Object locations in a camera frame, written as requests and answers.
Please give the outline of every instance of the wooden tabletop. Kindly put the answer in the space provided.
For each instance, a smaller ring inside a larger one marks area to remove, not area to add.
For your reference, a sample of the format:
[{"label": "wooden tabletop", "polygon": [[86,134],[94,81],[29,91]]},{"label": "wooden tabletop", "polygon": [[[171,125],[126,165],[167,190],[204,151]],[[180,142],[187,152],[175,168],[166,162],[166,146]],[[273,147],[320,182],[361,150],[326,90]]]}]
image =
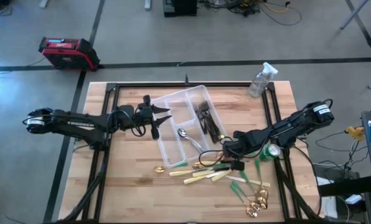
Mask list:
[{"label": "wooden tabletop", "polygon": [[[101,114],[106,83],[90,83],[84,113]],[[275,82],[278,104],[282,118],[296,111],[290,82]],[[119,104],[136,106],[144,95],[152,99],[165,96],[184,88],[121,88]],[[212,87],[209,95],[218,112],[226,132],[249,131],[267,127],[261,98],[251,98],[245,87]],[[163,165],[157,141],[147,134],[138,138],[131,131],[117,131],[112,139],[108,173],[105,183],[100,222],[282,222],[277,178],[273,162],[262,162],[261,171],[264,182],[269,182],[268,209],[259,212],[257,218],[250,218],[245,207],[230,190],[231,180],[222,178],[217,182],[209,179],[184,185],[183,180],[190,175],[169,177],[168,173],[190,170],[189,167],[168,169],[158,174],[153,171]],[[302,142],[297,142],[308,153]],[[93,151],[82,148],[73,153],[59,218],[67,216],[83,196],[89,177]],[[310,163],[296,149],[291,150],[291,163],[299,193],[308,205],[316,211],[319,205],[318,190]],[[258,180],[254,163],[245,167],[250,179]],[[238,171],[231,175],[239,176]],[[252,196],[251,189],[244,183],[240,186]],[[287,192],[290,213],[293,204]],[[94,211],[91,203],[89,216]]]}]

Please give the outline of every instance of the soda can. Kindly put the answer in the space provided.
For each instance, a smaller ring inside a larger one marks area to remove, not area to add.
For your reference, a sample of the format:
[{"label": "soda can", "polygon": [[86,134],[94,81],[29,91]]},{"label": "soda can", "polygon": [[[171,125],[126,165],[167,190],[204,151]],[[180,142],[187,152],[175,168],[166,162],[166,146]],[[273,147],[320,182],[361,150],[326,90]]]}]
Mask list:
[{"label": "soda can", "polygon": [[263,162],[269,161],[278,157],[280,154],[280,148],[276,144],[268,144],[265,146],[260,153],[260,160]]}]

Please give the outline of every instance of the spoon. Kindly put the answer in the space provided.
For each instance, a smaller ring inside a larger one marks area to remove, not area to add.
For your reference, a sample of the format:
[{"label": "spoon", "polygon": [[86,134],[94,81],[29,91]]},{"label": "spoon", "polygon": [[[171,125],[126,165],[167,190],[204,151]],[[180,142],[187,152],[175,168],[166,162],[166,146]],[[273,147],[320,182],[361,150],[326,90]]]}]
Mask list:
[{"label": "spoon", "polygon": [[189,135],[186,133],[186,131],[184,129],[178,128],[177,132],[178,132],[178,135],[181,138],[185,138],[185,139],[190,140],[193,147],[195,147],[198,150],[199,153],[202,153],[204,151],[202,146],[199,143],[197,143],[195,140],[193,140],[191,137],[189,137]]}]

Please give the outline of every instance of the gray floor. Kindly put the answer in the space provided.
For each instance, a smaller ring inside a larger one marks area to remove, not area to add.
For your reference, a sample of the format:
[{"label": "gray floor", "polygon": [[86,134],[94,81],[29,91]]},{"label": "gray floor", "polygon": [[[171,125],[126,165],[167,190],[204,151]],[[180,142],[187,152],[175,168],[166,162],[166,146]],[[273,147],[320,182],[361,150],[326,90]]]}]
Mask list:
[{"label": "gray floor", "polygon": [[[99,1],[14,1],[13,15],[0,17],[0,66],[25,66],[42,58],[37,49],[43,36],[88,39]],[[200,9],[197,17],[166,19],[161,1],[153,0],[144,11],[143,0],[106,0],[94,48],[102,63],[140,63],[208,60],[273,60],[371,57],[371,49],[357,23],[343,31],[339,26],[350,13],[344,0],[298,0],[291,5],[303,14],[293,27],[283,27],[265,14],[249,18],[227,10]],[[292,22],[292,13],[277,19]],[[360,13],[371,35],[371,0]],[[48,65],[45,60],[38,65]],[[291,81],[298,108],[314,100],[333,98],[335,122],[308,137],[313,161],[330,159],[338,164],[347,153],[318,148],[314,141],[346,127],[360,125],[360,112],[371,110],[371,62],[275,65],[276,80]],[[102,69],[88,72],[82,88],[81,111],[89,82],[184,80],[250,80],[260,65]],[[8,215],[25,223],[40,223],[44,217],[62,136],[32,135],[21,120],[37,108],[70,110],[78,72],[23,71],[0,75],[0,223],[13,223]],[[352,140],[343,135],[328,139],[327,146],[348,149]],[[354,160],[365,156],[362,150]],[[55,217],[64,180],[58,194]],[[353,170],[370,175],[368,159]]]}]

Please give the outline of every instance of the red power station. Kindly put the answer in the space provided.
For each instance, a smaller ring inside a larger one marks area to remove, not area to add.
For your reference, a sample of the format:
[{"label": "red power station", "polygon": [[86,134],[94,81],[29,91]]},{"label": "red power station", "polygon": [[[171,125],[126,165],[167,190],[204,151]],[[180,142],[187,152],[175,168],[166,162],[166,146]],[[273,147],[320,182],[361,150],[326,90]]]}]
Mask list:
[{"label": "red power station", "polygon": [[57,69],[96,71],[99,59],[91,44],[84,39],[43,37],[39,52]]}]

